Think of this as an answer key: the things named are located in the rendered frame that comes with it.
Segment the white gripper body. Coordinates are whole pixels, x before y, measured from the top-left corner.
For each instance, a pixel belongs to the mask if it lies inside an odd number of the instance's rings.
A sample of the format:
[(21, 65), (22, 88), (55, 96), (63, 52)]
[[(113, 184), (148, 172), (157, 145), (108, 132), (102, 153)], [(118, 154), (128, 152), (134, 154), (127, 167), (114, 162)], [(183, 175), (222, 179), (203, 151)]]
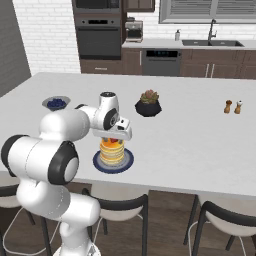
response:
[(114, 138), (129, 141), (132, 138), (132, 129), (128, 127), (125, 130), (110, 129), (108, 131), (93, 129), (93, 135), (102, 138)]

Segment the grey fridge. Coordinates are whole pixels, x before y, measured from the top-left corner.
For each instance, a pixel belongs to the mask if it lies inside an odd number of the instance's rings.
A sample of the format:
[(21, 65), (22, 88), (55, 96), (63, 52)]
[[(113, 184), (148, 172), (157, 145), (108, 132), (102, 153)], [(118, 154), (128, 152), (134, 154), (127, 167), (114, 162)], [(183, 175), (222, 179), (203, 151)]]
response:
[(0, 0), (0, 97), (30, 77), (13, 0)]

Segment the stack of pancakes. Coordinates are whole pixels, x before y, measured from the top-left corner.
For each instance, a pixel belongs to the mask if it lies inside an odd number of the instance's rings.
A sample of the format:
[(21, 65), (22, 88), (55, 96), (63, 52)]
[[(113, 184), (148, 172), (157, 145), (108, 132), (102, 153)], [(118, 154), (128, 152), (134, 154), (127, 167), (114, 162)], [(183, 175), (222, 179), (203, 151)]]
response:
[(111, 143), (110, 138), (108, 142), (102, 139), (100, 143), (100, 159), (107, 165), (116, 165), (124, 159), (124, 142)]

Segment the dark blue plate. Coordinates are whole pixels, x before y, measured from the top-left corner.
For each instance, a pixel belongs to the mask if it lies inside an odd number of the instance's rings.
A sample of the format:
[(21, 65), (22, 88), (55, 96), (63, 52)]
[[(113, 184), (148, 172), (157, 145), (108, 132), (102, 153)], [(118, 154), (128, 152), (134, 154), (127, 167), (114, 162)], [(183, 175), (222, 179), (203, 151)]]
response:
[(93, 157), (93, 164), (96, 169), (106, 174), (118, 174), (128, 170), (134, 163), (134, 156), (128, 149), (124, 149), (124, 159), (116, 165), (107, 165), (100, 159), (100, 152)]

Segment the succulent in black pot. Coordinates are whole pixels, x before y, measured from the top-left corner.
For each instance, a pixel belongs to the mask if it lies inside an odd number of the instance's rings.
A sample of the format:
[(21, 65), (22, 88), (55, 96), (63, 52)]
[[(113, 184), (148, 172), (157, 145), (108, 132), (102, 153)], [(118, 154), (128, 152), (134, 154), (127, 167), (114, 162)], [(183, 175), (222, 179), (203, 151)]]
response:
[(136, 112), (143, 117), (154, 117), (162, 111), (158, 101), (159, 95), (152, 89), (141, 94), (140, 100), (135, 104)]

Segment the grey bowl of blueberries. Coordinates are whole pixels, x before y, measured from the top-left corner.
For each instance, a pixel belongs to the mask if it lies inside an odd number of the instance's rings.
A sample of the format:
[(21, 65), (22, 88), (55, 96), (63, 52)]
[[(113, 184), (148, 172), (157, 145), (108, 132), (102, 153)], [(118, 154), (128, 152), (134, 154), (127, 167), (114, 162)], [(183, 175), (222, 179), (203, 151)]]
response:
[(69, 102), (70, 98), (67, 96), (53, 96), (45, 99), (42, 105), (50, 111), (57, 111), (65, 109)]

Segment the black and white chair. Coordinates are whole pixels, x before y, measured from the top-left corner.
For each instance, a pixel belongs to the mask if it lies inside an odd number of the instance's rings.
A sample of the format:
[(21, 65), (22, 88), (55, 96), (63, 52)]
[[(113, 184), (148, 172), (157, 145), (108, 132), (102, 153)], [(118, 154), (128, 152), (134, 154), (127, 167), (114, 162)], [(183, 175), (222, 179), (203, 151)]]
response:
[(197, 256), (203, 226), (207, 223), (230, 236), (226, 250), (238, 237), (243, 256), (247, 256), (242, 238), (256, 237), (256, 201), (196, 195), (183, 242), (189, 247), (189, 256)]
[(142, 256), (147, 256), (149, 194), (147, 189), (93, 184), (91, 190), (84, 188), (82, 194), (100, 202), (101, 213), (97, 226), (103, 224), (105, 235), (108, 234), (108, 221), (122, 222), (136, 216), (140, 217), (142, 219)]
[[(0, 207), (17, 208), (20, 206), (19, 202), (16, 199), (17, 188), (18, 188), (17, 184), (0, 186)], [(47, 222), (44, 217), (41, 218), (41, 226), (42, 226), (43, 239), (45, 244), (44, 250), (46, 251), (47, 256), (52, 256)], [(3, 246), (3, 236), (1, 231), (0, 231), (0, 253), (2, 256), (6, 256), (6, 250), (4, 249), (4, 246)]]

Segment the brown base cupboards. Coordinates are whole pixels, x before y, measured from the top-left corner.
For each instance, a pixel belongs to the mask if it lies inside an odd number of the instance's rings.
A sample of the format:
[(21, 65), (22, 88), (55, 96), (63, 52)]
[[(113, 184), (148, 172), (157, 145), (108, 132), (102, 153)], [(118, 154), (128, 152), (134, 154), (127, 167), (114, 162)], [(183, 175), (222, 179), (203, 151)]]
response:
[(123, 48), (120, 60), (81, 60), (82, 73), (141, 75), (142, 51), (137, 48)]
[(256, 80), (256, 50), (183, 50), (180, 75)]

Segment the dark grey dishwasher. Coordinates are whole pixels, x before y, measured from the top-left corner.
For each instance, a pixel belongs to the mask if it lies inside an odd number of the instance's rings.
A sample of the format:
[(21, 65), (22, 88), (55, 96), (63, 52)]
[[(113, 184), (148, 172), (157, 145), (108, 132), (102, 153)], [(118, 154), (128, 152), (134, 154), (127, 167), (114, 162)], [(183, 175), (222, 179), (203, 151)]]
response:
[(180, 75), (181, 51), (178, 49), (144, 49), (142, 51), (142, 74), (148, 76)]

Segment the black microwave oven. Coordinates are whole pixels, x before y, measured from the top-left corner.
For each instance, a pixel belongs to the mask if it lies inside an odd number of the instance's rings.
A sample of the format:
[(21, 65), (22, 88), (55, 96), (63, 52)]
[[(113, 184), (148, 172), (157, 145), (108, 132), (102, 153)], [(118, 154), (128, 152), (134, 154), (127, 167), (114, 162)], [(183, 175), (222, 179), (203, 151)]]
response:
[(118, 9), (120, 7), (119, 0), (75, 0), (77, 8), (82, 9)]

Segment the dark grey sink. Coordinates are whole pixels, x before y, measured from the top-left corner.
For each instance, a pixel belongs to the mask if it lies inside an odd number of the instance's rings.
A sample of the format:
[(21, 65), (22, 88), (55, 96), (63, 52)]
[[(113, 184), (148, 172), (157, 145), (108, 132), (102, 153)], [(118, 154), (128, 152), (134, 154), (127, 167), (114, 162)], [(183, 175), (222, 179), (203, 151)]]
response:
[(184, 46), (224, 46), (224, 47), (244, 47), (237, 40), (182, 40)]

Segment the dark grey tap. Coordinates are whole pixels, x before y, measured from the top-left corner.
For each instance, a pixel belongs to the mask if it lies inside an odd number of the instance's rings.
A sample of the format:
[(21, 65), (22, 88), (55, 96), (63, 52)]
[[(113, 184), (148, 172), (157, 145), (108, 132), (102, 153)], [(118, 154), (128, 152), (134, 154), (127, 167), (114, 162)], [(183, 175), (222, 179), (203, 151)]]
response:
[(214, 33), (213, 32), (213, 25), (216, 24), (216, 20), (212, 19), (211, 20), (211, 24), (210, 24), (210, 29), (209, 29), (209, 33), (208, 33), (208, 41), (210, 42), (212, 38), (216, 38), (217, 36), (217, 31)]

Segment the window with grey blind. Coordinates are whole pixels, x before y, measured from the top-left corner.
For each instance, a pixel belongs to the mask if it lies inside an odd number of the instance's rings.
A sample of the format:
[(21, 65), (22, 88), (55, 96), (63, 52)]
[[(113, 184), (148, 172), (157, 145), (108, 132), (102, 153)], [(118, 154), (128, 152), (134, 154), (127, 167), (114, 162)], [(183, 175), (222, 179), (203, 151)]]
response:
[(256, 24), (256, 0), (160, 0), (162, 24)]

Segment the black wall oven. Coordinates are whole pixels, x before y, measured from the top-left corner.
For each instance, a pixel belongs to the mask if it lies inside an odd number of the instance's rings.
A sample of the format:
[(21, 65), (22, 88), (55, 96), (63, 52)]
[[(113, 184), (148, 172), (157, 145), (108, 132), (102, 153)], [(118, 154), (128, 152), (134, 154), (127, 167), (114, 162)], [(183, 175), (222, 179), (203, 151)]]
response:
[(87, 60), (121, 59), (121, 22), (113, 15), (76, 15), (79, 57)]

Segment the brown wall cupboard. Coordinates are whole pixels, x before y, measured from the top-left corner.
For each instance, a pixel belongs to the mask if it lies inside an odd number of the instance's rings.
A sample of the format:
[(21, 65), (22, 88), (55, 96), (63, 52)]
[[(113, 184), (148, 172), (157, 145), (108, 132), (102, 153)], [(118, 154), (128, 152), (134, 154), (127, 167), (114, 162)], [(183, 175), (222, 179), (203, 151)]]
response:
[(127, 12), (154, 12), (155, 0), (123, 0)]

